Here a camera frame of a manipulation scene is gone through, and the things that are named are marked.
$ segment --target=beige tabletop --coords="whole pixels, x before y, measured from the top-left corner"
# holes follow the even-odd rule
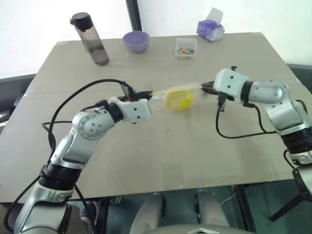
[[[57,43],[0,136],[0,202],[13,201],[46,163],[50,149],[40,124],[75,90],[97,79],[117,78],[138,91],[158,91],[214,80],[219,70],[235,65],[252,80],[282,80],[292,98],[312,101],[261,33],[226,34],[213,43],[198,36],[178,37],[197,39],[194,60],[174,57],[176,38],[151,38],[142,54],[127,51],[121,39],[104,40],[110,63],[102,67],[93,63],[81,41]],[[66,105],[58,120],[71,120],[81,108],[121,94],[116,84],[94,86]],[[216,133],[216,97],[199,97],[182,112],[166,110],[161,101],[151,106],[151,121],[121,122],[103,137],[78,181],[85,197],[292,178],[279,136],[224,139]],[[271,130],[262,114],[265,128]],[[55,126],[57,142],[69,129],[69,124]],[[220,115],[220,129],[229,136],[260,131],[255,110],[229,101]]]

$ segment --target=white wall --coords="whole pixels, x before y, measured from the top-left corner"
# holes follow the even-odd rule
[[[262,32],[286,63],[312,65],[312,0],[138,0],[151,36],[196,34],[211,7],[227,33]]]
[[[82,11],[103,39],[132,30],[125,0],[0,0],[0,78],[36,73],[57,41],[79,40],[69,18]]]

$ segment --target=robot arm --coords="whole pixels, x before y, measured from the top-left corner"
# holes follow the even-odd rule
[[[238,103],[256,102],[266,110],[292,162],[293,176],[301,193],[312,198],[312,122],[302,105],[291,101],[288,86],[280,81],[253,82],[230,69],[221,70],[213,83],[222,100],[231,96]]]
[[[70,132],[42,168],[41,178],[15,222],[14,234],[65,233],[71,215],[71,207],[66,202],[97,143],[121,120],[137,123],[150,118],[147,99],[124,102],[112,97],[103,107],[79,112],[73,118]]]

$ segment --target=gray water bottle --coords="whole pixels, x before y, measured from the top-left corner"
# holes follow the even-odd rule
[[[94,62],[100,66],[106,65],[109,58],[90,15],[85,12],[76,13],[72,16],[70,23],[75,26],[84,48],[90,53]]]

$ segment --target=small plastic container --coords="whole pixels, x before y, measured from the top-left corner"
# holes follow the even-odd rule
[[[175,42],[175,56],[178,59],[194,59],[197,50],[196,39],[177,38]]]
[[[143,31],[133,31],[124,35],[122,40],[133,53],[142,53],[148,48],[150,36]]]

